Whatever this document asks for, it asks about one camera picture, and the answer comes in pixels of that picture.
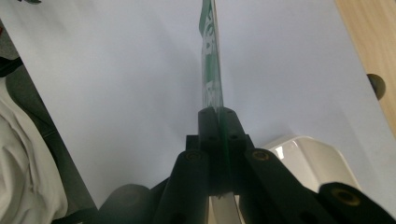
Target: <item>beige plastic part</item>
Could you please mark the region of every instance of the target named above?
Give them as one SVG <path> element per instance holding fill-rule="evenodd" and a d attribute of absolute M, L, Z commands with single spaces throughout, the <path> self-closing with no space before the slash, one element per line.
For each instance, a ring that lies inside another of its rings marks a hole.
<path fill-rule="evenodd" d="M 294 176 L 315 192 L 321 185 L 340 182 L 361 189 L 343 155 L 334 147 L 307 136 L 282 137 L 265 145 Z"/>

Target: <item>black mount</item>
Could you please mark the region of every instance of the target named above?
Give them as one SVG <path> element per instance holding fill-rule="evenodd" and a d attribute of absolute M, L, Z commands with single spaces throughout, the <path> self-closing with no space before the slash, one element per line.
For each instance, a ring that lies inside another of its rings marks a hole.
<path fill-rule="evenodd" d="M 234 111 L 222 109 L 220 122 L 211 107 L 199 112 L 198 135 L 187 136 L 168 179 L 153 189 L 116 189 L 94 223 L 204 224 L 208 197 L 230 191 L 240 195 L 248 224 L 396 223 L 348 185 L 325 184 L 319 193 L 306 189 L 272 152 L 253 146 Z"/>

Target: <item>green plastic strip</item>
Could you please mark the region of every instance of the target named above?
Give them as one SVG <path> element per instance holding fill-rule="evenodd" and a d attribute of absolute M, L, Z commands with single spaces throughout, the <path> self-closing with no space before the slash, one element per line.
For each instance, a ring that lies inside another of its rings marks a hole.
<path fill-rule="evenodd" d="M 202 45 L 202 78 L 203 107 L 212 106 L 218 115 L 223 155 L 226 160 L 228 175 L 231 176 L 230 156 L 228 148 L 227 123 L 224 116 L 223 95 L 220 77 L 219 33 L 214 0 L 204 0 L 199 23 L 203 39 Z M 240 224 L 238 209 L 233 192 L 212 197 L 213 209 L 218 224 Z"/>

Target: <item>white sheet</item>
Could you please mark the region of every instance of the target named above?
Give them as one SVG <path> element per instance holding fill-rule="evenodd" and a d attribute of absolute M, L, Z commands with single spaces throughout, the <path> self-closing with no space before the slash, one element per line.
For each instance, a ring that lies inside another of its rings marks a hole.
<path fill-rule="evenodd" d="M 51 223 L 67 199 L 55 162 L 30 118 L 0 78 L 0 223 Z"/>

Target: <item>gray fabric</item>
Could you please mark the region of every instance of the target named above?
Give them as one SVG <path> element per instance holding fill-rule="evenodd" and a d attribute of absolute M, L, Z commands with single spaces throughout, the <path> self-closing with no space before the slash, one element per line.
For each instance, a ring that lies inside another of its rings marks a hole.
<path fill-rule="evenodd" d="M 6 57 L 9 59 L 18 58 L 19 54 L 14 47 L 14 44 L 9 38 L 6 28 L 0 20 L 0 27 L 3 27 L 3 33 L 0 34 L 0 56 Z"/>
<path fill-rule="evenodd" d="M 66 215 L 95 207 L 90 193 L 24 66 L 7 76 L 7 90 L 12 100 L 31 118 L 55 160 L 68 201 Z"/>
<path fill-rule="evenodd" d="M 21 58 L 9 60 L 7 58 L 0 57 L 0 77 L 6 77 L 21 65 L 23 65 Z"/>

